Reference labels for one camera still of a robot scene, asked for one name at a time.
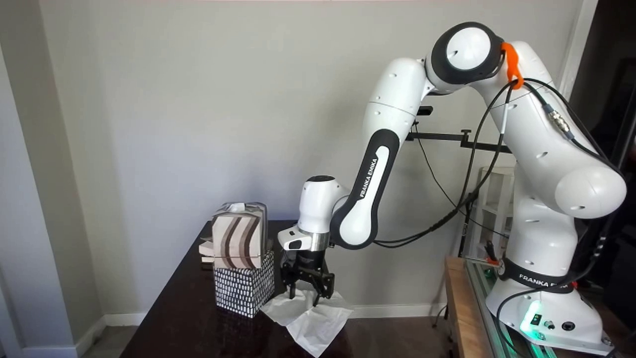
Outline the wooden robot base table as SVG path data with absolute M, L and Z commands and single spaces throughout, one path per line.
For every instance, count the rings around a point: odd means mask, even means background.
M 479 262 L 457 256 L 445 260 L 447 316 L 461 358 L 602 358 L 526 341 L 489 314 L 487 290 Z M 634 333 L 610 310 L 604 310 L 602 318 L 612 341 L 606 358 L 636 358 Z

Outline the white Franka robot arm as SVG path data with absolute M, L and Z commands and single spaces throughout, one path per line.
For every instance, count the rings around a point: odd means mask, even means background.
M 626 182 L 578 127 L 536 51 L 479 21 L 449 27 L 423 59 L 387 63 L 367 101 L 367 145 L 353 184 L 330 174 L 306 178 L 298 222 L 278 232 L 278 244 L 296 256 L 284 280 L 306 280 L 320 296 L 334 290 L 324 250 L 377 240 L 381 192 L 421 101 L 465 85 L 483 95 L 498 141 L 516 160 L 512 226 L 489 312 L 534 343 L 610 353 L 600 314 L 576 292 L 570 262 L 574 222 L 614 212 Z

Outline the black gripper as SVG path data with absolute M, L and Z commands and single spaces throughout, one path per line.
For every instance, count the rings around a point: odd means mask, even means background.
M 288 298 L 296 296 L 296 280 L 310 282 L 316 288 L 312 306 L 322 298 L 330 298 L 334 288 L 334 274 L 326 266 L 324 252 L 286 252 L 280 264 L 280 278 Z

